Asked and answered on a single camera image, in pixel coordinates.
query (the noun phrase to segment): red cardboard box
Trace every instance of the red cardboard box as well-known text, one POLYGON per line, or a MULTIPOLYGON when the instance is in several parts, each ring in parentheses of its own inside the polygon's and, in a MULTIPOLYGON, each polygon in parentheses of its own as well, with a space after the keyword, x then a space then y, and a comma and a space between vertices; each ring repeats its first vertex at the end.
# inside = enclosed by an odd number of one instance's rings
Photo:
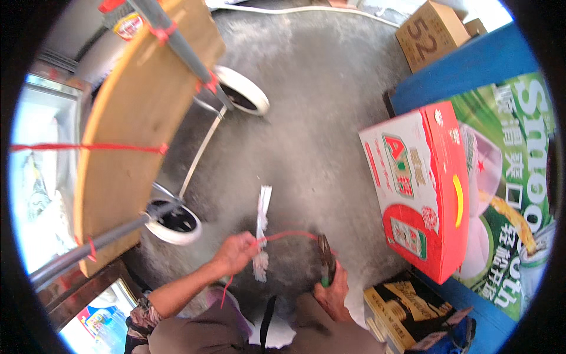
POLYGON ((464 261, 468 172, 452 104, 424 106, 359 132, 387 244, 442 284, 464 261))

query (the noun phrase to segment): white paper strip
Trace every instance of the white paper strip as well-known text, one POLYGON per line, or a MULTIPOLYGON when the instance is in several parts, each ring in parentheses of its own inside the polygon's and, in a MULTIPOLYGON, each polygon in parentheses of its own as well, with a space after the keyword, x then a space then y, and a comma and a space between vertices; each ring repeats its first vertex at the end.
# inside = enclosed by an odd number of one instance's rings
MULTIPOLYGON (((255 237, 259 240, 264 238, 264 231, 267 229, 267 209, 269 208, 269 200, 271 199, 271 186, 261 186, 261 192, 259 193, 258 200, 258 220, 255 232, 255 237)), ((267 246, 267 240, 264 240, 259 244, 259 247, 264 248, 267 246)), ((269 265, 269 256, 267 252, 261 251, 258 253, 254 259, 254 277, 255 280, 265 283, 267 281, 267 276, 265 271, 269 265)))

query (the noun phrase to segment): white tire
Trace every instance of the white tire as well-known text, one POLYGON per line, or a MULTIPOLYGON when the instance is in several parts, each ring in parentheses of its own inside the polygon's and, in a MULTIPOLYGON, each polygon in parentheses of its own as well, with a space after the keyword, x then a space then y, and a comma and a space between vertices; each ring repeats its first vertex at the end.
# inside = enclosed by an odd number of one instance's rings
POLYGON ((214 71, 220 87, 236 108, 255 116, 267 113, 269 100, 256 84, 225 66, 216 65, 214 71))
MULTIPOLYGON (((170 203, 164 199, 155 199, 151 203, 170 203)), ((171 212, 145 226, 158 238, 173 245, 185 246, 194 242, 203 232, 202 224, 196 215, 186 206, 171 212)))

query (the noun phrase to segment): wooden board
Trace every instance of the wooden board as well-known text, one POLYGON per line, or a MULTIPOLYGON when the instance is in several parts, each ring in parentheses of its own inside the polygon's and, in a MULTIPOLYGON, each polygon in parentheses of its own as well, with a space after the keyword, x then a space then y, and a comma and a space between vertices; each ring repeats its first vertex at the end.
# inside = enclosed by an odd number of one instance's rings
MULTIPOLYGON (((163 8, 211 68, 224 42, 202 0, 165 0, 163 8)), ((169 144, 196 93, 197 77, 169 46, 159 46, 147 26, 128 44, 92 108, 83 143, 143 147, 169 144)), ((81 150, 75 189, 74 226, 80 244, 145 210, 163 156, 124 150, 81 150)), ((139 231, 99 250, 97 262, 80 263, 90 277, 139 241, 139 231)))

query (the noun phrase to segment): gray metal pole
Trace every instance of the gray metal pole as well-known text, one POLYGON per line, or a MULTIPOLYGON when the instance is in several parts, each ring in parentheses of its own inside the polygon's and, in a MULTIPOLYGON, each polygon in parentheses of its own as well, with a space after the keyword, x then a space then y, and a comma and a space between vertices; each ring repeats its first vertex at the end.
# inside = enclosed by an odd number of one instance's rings
POLYGON ((174 194, 171 193, 167 188, 163 187, 163 186, 160 185, 159 183, 154 182, 154 183, 153 183, 153 187, 154 187, 155 189, 157 189, 158 191, 163 192, 163 193, 166 194, 167 196, 169 196, 169 197, 175 199, 176 201, 181 201, 181 198, 180 198, 179 196, 174 195, 174 194))
MULTIPOLYGON (((149 214, 143 214, 136 220, 120 225, 102 235, 93 238, 92 243, 96 250, 100 250, 104 246, 112 243, 114 240, 119 239, 122 236, 129 234, 130 232, 137 230, 142 227, 145 223, 160 217, 161 215, 167 214, 178 208, 181 204, 179 203, 168 203, 159 208, 149 210, 149 214)), ((32 283, 32 287, 35 291, 40 291, 45 288, 49 283, 51 283, 55 278, 65 273, 67 270, 72 268, 78 261, 86 258, 91 254, 91 245, 84 244, 77 248, 70 250, 69 252, 61 255, 51 262, 47 263, 43 267, 39 268, 35 272, 29 275, 29 281, 32 283)))
MULTIPOLYGON (((128 0, 128 2, 155 29, 168 29, 173 24, 156 0, 128 0)), ((203 65, 178 29, 169 35, 167 44, 203 83, 209 83, 212 80, 207 67, 203 65)), ((232 110, 234 106, 220 85, 216 85, 216 91, 216 97, 232 110)))

